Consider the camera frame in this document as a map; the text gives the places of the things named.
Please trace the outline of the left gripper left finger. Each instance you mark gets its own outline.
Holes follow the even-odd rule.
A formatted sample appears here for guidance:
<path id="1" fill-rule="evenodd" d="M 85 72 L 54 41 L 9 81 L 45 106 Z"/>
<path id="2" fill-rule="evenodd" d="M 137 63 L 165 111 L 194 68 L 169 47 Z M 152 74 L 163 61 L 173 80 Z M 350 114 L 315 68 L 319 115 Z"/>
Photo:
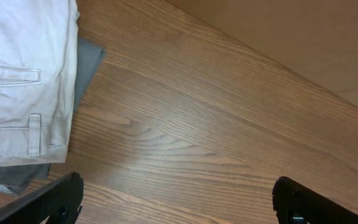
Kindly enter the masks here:
<path id="1" fill-rule="evenodd" d="M 0 224 L 74 224 L 83 192 L 83 178 L 71 172 L 0 208 Z"/>

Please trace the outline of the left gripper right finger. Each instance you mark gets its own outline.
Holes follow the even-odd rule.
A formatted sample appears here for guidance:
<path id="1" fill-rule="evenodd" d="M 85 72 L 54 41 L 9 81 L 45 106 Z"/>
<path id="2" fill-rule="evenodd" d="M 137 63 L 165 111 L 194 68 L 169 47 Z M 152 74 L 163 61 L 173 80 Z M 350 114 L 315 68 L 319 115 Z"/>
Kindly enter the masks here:
<path id="1" fill-rule="evenodd" d="M 272 203 L 279 224 L 358 224 L 358 214 L 284 176 L 273 187 Z"/>

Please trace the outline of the beige cotton shorts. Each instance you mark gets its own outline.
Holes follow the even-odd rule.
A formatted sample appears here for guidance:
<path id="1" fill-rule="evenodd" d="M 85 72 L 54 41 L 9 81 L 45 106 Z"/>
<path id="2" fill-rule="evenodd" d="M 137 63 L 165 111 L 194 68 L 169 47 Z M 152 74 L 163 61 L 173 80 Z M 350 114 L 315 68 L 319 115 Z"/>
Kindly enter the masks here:
<path id="1" fill-rule="evenodd" d="M 74 0 L 0 0 L 0 166 L 65 162 L 78 16 Z"/>

